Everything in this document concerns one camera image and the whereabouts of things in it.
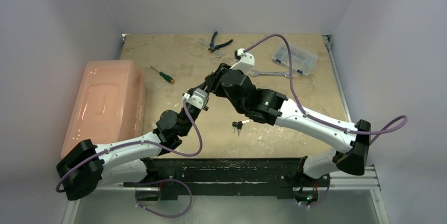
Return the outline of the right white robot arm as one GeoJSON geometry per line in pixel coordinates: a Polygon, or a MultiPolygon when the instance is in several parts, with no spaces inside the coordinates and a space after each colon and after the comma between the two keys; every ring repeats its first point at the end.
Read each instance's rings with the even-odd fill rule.
{"type": "Polygon", "coordinates": [[[282,93],[256,88],[249,76],[225,63],[206,76],[205,83],[208,92],[227,98],[237,113],[250,120],[293,129],[331,146],[326,153],[304,157],[296,171],[300,184],[307,186],[334,171],[364,175],[370,147],[369,122],[344,122],[300,109],[282,93]]]}

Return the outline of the black key bunch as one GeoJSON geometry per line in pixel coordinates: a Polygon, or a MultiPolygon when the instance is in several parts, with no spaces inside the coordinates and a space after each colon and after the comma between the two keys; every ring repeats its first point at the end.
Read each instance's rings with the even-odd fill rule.
{"type": "Polygon", "coordinates": [[[243,125],[248,122],[250,122],[250,120],[233,121],[232,123],[233,133],[237,132],[237,135],[240,136],[243,125]]]}

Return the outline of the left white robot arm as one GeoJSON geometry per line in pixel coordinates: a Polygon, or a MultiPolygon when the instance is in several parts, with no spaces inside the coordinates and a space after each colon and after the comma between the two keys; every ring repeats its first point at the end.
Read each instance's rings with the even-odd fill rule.
{"type": "Polygon", "coordinates": [[[122,164],[166,153],[197,156],[200,149],[181,153],[176,148],[191,129],[198,130],[195,120],[207,108],[208,99],[209,92],[202,83],[183,94],[180,112],[164,111],[151,132],[116,143],[80,141],[56,166],[60,176],[56,192],[66,194],[68,200],[77,200],[93,192],[107,172],[122,164]]]}

